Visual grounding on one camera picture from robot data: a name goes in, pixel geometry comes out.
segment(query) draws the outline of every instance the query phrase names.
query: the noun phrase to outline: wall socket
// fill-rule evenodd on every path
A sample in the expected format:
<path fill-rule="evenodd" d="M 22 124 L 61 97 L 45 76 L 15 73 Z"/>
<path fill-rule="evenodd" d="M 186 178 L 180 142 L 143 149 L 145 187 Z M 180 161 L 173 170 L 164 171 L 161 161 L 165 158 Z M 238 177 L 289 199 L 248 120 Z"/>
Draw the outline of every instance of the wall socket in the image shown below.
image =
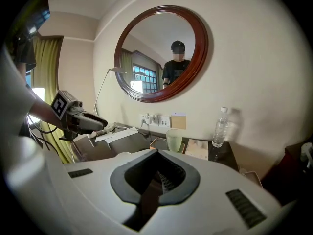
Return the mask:
<path fill-rule="evenodd" d="M 139 122 L 141 124 L 143 119 L 146 119 L 147 113 L 139 113 Z M 171 128 L 171 117 L 170 116 L 161 116 L 156 114 L 148 114 L 148 117 L 151 119 L 152 126 L 159 126 L 165 128 Z"/>
<path fill-rule="evenodd" d="M 160 127 L 171 128 L 171 117 L 170 116 L 158 116 L 158 125 Z"/>
<path fill-rule="evenodd" d="M 146 113 L 139 113 L 139 122 L 140 122 L 140 124 L 141 124 L 141 121 L 143 120 L 143 119 L 146 119 Z M 151 119 L 151 124 L 149 124 L 149 125 L 152 125 L 152 126 L 158 126 L 158 123 L 159 123 L 159 121 L 158 121 L 158 115 L 155 115 L 155 114 L 148 114 L 148 117 L 150 117 L 150 118 L 152 118 Z"/>

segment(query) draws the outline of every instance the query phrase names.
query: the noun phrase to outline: black cable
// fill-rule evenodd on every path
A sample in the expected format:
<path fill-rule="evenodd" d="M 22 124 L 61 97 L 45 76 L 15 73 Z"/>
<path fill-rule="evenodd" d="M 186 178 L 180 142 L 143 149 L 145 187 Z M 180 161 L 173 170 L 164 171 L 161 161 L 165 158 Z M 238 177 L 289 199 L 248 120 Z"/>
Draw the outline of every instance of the black cable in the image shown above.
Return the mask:
<path fill-rule="evenodd" d="M 38 139 L 44 141 L 46 145 L 49 144 L 49 145 L 55 150 L 55 152 L 59 155 L 57 149 L 54 148 L 53 144 L 51 144 L 49 141 L 47 141 L 47 140 L 45 140 L 45 139 L 42 139 L 42 138 L 38 138 Z"/>
<path fill-rule="evenodd" d="M 44 138 L 44 135 L 43 135 L 42 133 L 40 133 L 40 135 L 41 135 L 41 137 L 42 137 L 43 139 L 45 139 L 45 138 Z M 47 149 L 50 150 L 50 149 L 49 149 L 49 146 L 47 145 L 46 142 L 45 142 L 45 145 L 46 145 Z"/>
<path fill-rule="evenodd" d="M 34 127 L 35 127 L 38 131 L 40 131 L 41 133 L 50 134 L 50 133 L 54 132 L 56 129 L 58 129 L 58 127 L 55 127 L 52 131 L 43 131 L 43 130 L 39 129 L 39 128 L 34 124 L 33 120 L 31 120 L 31 118 L 30 118 L 30 115 L 28 115 L 27 117 L 28 117 L 29 120 L 33 123 Z"/>

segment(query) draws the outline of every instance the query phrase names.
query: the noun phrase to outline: black cap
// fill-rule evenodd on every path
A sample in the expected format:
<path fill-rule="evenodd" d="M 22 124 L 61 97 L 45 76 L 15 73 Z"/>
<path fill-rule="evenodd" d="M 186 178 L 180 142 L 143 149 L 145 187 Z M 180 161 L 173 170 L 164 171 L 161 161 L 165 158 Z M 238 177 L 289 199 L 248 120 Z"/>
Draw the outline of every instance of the black cap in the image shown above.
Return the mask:
<path fill-rule="evenodd" d="M 173 54 L 184 54 L 185 53 L 185 44 L 182 41 L 175 41 L 171 46 Z"/>

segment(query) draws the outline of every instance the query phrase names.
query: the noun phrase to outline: lamp arm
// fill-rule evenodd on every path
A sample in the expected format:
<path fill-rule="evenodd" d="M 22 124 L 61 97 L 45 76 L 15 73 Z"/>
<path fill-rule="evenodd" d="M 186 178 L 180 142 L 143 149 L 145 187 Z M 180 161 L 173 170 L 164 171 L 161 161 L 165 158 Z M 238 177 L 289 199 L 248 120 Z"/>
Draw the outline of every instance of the lamp arm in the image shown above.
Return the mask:
<path fill-rule="evenodd" d="M 94 112 L 94 111 L 95 111 L 95 109 L 96 109 L 96 105 L 97 105 L 98 97 L 99 97 L 99 95 L 100 95 L 100 92 L 101 92 L 102 86 L 103 86 L 104 81 L 106 80 L 107 75 L 109 74 L 110 70 L 111 70 L 111 69 L 108 69 L 108 72 L 107 72 L 106 76 L 105 76 L 105 77 L 104 77 L 104 79 L 103 79 L 102 85 L 101 85 L 101 87 L 100 87 L 99 93 L 98 93 L 97 98 L 96 98 L 96 101 L 95 101 L 95 103 L 94 103 L 94 106 L 95 106 L 95 107 L 94 107 L 94 109 L 93 109 L 93 112 Z"/>

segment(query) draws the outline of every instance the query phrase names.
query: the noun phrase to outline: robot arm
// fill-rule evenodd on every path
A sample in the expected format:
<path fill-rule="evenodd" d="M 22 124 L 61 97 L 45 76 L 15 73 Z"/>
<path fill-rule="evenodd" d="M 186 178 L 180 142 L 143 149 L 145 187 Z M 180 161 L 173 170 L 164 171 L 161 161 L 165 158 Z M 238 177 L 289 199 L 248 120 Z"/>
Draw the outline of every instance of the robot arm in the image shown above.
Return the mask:
<path fill-rule="evenodd" d="M 101 131 L 108 125 L 103 118 L 84 111 L 83 103 L 68 91 L 58 91 L 51 108 L 61 121 L 64 136 L 61 140 L 72 141 L 78 134 L 91 134 Z"/>

